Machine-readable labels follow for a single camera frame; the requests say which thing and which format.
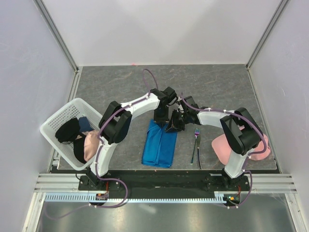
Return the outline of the blue cloth napkin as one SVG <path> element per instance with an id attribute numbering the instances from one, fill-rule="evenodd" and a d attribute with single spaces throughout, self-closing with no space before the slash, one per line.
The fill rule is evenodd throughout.
<path id="1" fill-rule="evenodd" d="M 150 120 L 141 163 L 146 166 L 170 168 L 173 163 L 177 132 L 166 132 L 166 125 L 161 127 Z"/>

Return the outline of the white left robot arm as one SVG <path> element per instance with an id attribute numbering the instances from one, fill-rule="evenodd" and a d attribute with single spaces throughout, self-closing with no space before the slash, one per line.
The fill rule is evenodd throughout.
<path id="1" fill-rule="evenodd" d="M 94 173 L 89 179 L 91 187 L 95 190 L 105 187 L 104 175 L 108 172 L 111 157 L 117 144 L 127 136 L 131 121 L 153 111 L 154 122 L 163 127 L 169 121 L 169 104 L 175 98 L 177 94 L 170 87 L 163 91 L 154 88 L 135 100 L 121 104 L 116 101 L 110 103 L 99 123 L 99 147 L 95 161 L 91 164 L 91 171 Z"/>

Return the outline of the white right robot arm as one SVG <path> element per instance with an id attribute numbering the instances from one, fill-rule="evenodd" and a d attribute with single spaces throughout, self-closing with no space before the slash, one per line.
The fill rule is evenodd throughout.
<path id="1" fill-rule="evenodd" d="M 185 125 L 189 123 L 223 129 L 231 148 L 230 157 L 224 168 L 227 175 L 221 178 L 222 187 L 226 190 L 233 190 L 239 184 L 238 177 L 245 172 L 249 157 L 261 154 L 267 149 L 263 132 L 243 107 L 235 111 L 199 109 L 192 106 L 177 109 L 172 112 L 166 132 L 183 131 Z"/>

